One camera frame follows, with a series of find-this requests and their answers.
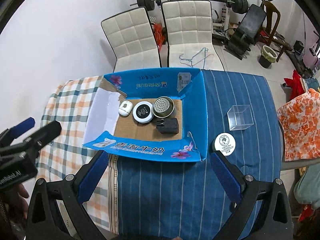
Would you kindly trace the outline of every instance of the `transparent container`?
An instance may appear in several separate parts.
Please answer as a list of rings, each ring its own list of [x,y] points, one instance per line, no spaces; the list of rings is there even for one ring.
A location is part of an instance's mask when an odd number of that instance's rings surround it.
[[[253,125],[250,105],[232,106],[227,113],[229,130],[244,130]]]

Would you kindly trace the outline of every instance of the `perforated metal lid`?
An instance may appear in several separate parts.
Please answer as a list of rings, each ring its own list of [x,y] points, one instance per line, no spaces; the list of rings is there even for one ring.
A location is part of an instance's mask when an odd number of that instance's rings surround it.
[[[161,114],[169,109],[170,103],[169,100],[166,98],[159,98],[154,103],[154,110]]]

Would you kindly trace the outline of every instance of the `finger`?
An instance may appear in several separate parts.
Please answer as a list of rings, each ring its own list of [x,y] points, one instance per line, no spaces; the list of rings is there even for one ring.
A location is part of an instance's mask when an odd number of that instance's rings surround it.
[[[22,196],[24,198],[29,197],[28,191],[24,188],[24,186],[22,184],[17,185],[17,192],[20,194],[20,196]]]
[[[23,216],[24,216],[25,219],[27,219],[29,205],[28,205],[27,201],[23,197],[19,196],[19,198],[20,198],[20,201],[21,201],[21,208],[22,208]]]

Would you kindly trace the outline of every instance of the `white chair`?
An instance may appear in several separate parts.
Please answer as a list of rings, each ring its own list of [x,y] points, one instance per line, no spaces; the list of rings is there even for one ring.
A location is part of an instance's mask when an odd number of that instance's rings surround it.
[[[107,18],[101,27],[117,58],[114,72],[161,67],[158,46],[144,7]]]
[[[212,45],[212,11],[210,1],[177,0],[162,3],[164,24],[168,32],[168,66],[193,67],[224,70],[220,58]]]

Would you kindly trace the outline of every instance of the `table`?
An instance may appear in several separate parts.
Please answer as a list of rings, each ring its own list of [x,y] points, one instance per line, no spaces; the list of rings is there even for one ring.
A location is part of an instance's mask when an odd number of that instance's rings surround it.
[[[204,70],[209,144],[222,132],[236,140],[228,160],[244,174],[273,181],[280,175],[281,145],[275,105],[262,76]],[[42,125],[57,120],[62,135],[46,146],[38,163],[47,181],[75,173],[88,163],[93,150],[83,148],[83,133],[94,93],[102,79],[67,82],[50,97]],[[251,105],[254,125],[229,131],[227,111],[232,105]],[[85,203],[95,224],[122,234],[183,239],[212,239],[230,215],[230,201],[204,160],[200,163],[159,163],[112,155],[90,201]],[[245,237],[259,204],[241,235]]]

